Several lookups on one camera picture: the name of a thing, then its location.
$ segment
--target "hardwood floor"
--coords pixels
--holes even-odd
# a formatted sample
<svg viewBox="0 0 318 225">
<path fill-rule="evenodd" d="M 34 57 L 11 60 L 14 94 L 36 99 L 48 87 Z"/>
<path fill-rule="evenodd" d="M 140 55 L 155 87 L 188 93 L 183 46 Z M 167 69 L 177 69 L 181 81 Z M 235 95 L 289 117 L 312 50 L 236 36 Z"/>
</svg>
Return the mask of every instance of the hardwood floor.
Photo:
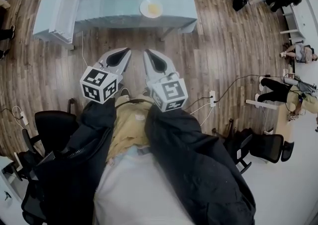
<svg viewBox="0 0 318 225">
<path fill-rule="evenodd" d="M 217 98 L 220 98 L 237 77 L 264 74 L 264 67 L 267 74 L 283 74 L 287 63 L 277 55 L 288 37 L 279 33 L 286 28 L 281 13 L 272 13 L 264 3 L 256 7 L 247 5 L 235 12 L 232 0 L 195 1 L 198 23 L 194 32 L 173 33 L 165 42 L 158 41 L 162 30 L 156 29 L 91 29 L 85 32 L 84 57 L 88 65 L 93 65 L 110 49 L 130 47 L 133 58 L 124 75 L 124 84 L 133 95 L 137 95 L 145 87 L 142 51 L 146 48 L 158 50 L 172 58 L 185 78 L 189 104 L 208 96 L 210 90 L 216 91 Z M 78 101 L 79 115 L 87 103 L 81 95 L 79 82 L 85 69 L 81 54 L 82 36 L 81 33 L 76 35 L 74 51 L 35 39 L 32 30 L 40 0 L 8 2 L 11 8 L 2 28 L 15 24 L 16 38 L 11 42 L 2 41 L 0 45 L 2 49 L 11 47 L 6 59 L 0 61 L 0 105 L 2 109 L 19 105 L 30 122 L 26 128 L 34 136 L 36 112 L 66 111 L 67 100 L 73 97 Z M 237 81 L 212 111 L 202 126 L 203 131 L 210 134 L 215 127 L 221 133 L 225 132 L 230 118 L 234 118 L 239 130 L 251 127 L 256 132 L 263 131 L 265 117 L 262 110 L 244 102 L 247 98 L 253 99 L 257 91 L 257 77 Z M 202 99 L 189 111 L 208 102 L 208 99 Z M 202 123 L 209 111 L 209 106 L 206 106 L 194 116 Z M 266 128 L 269 129 L 276 112 L 265 109 L 264 113 Z M 0 114 L 0 155 L 12 157 L 14 151 L 23 150 L 26 146 L 21 128 L 4 111 Z"/>
</svg>

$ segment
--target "khaki shirt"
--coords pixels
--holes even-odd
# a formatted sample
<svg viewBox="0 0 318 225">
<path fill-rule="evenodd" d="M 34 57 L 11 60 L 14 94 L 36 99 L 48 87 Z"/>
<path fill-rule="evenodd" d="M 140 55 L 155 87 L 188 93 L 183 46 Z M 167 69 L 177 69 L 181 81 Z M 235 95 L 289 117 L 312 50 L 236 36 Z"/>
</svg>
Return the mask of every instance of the khaki shirt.
<svg viewBox="0 0 318 225">
<path fill-rule="evenodd" d="M 301 95 L 302 92 L 299 91 L 297 86 L 293 85 L 290 89 L 290 92 L 287 95 L 287 103 L 293 103 L 295 106 L 299 104 L 299 95 Z M 318 100 L 316 97 L 313 97 L 309 94 L 305 94 L 306 97 L 303 100 L 302 103 L 302 109 L 308 110 L 309 112 L 313 114 L 318 113 Z"/>
</svg>

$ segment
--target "black pants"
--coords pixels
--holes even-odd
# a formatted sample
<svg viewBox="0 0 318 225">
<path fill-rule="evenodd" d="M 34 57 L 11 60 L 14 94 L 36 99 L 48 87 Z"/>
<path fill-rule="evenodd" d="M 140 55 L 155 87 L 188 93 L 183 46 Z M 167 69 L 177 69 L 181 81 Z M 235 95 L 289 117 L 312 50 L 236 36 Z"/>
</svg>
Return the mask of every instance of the black pants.
<svg viewBox="0 0 318 225">
<path fill-rule="evenodd" d="M 0 40 L 11 39 L 12 35 L 12 29 L 0 30 Z"/>
<path fill-rule="evenodd" d="M 288 6 L 287 0 L 266 0 L 267 5 L 275 3 L 274 6 L 270 9 L 272 12 L 276 12 L 281 7 Z"/>
<path fill-rule="evenodd" d="M 280 82 L 269 78 L 263 78 L 261 84 L 263 86 L 267 86 L 273 91 L 260 95 L 257 99 L 258 102 L 263 102 L 265 100 L 281 101 L 285 103 L 287 102 L 287 95 L 290 91 L 290 88 L 292 88 L 291 85 L 281 84 Z"/>
</svg>

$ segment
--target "black office chair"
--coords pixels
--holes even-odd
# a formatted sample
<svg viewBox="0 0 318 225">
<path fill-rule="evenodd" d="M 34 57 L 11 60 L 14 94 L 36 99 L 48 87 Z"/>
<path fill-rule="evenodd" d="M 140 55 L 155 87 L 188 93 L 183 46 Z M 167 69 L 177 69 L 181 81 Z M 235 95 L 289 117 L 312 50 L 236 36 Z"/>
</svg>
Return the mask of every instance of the black office chair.
<svg viewBox="0 0 318 225">
<path fill-rule="evenodd" d="M 282 135 L 257 135 L 253 134 L 249 152 L 252 156 L 277 163 L 279 159 L 286 162 L 290 159 L 294 143 L 284 142 Z"/>
<path fill-rule="evenodd" d="M 18 154 L 23 166 L 21 176 L 28 179 L 29 184 L 21 208 L 25 221 L 30 225 L 41 225 L 46 222 L 45 214 L 41 209 L 41 202 L 44 200 L 41 187 L 37 181 L 32 180 L 31 171 L 39 163 L 43 162 L 43 157 L 34 148 L 34 144 L 42 141 L 47 154 L 55 151 L 62 151 L 70 140 L 71 135 L 78 129 L 76 116 L 71 114 L 71 104 L 75 100 L 68 102 L 68 111 L 43 111 L 35 114 L 35 124 L 39 135 L 30 138 L 27 130 L 22 130 L 24 140 L 29 150 Z"/>
<path fill-rule="evenodd" d="M 216 129 L 212 130 L 212 133 L 216 134 L 221 140 L 224 141 L 224 147 L 230 154 L 235 164 L 241 163 L 244 169 L 240 171 L 241 174 L 246 172 L 252 165 L 252 162 L 247 164 L 243 159 L 248 155 L 249 143 L 252 140 L 253 135 L 248 131 L 236 132 L 233 125 L 234 120 L 230 119 L 230 130 L 227 137 L 219 134 Z"/>
<path fill-rule="evenodd" d="M 43 111 L 35 114 L 35 124 L 39 135 L 30 138 L 26 129 L 22 130 L 24 141 L 33 153 L 37 153 L 34 144 L 39 140 L 45 149 L 45 156 L 51 151 L 62 151 L 70 140 L 71 135 L 78 129 L 76 116 L 71 114 L 71 104 L 75 100 L 68 101 L 68 111 Z"/>
</svg>

